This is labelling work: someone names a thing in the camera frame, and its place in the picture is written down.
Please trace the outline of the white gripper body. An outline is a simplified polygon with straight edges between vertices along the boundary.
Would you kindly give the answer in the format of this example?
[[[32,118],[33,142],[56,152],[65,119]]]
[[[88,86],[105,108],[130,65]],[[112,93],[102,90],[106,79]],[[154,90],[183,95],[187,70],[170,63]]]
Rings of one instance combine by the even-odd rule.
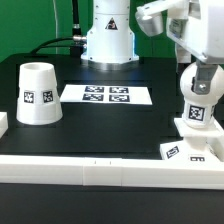
[[[206,64],[224,64],[224,0],[189,0],[186,19],[167,18],[167,36]]]

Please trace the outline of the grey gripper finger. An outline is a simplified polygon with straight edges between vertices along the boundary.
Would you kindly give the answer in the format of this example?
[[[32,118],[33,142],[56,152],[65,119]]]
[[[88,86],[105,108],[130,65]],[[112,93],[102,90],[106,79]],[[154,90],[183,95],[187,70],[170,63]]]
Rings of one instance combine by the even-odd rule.
[[[178,63],[190,63],[191,53],[180,46],[178,43],[175,44],[175,55]]]
[[[211,81],[217,71],[215,64],[205,64],[200,60],[196,61],[196,74],[192,80],[192,91],[197,95],[210,93]]]

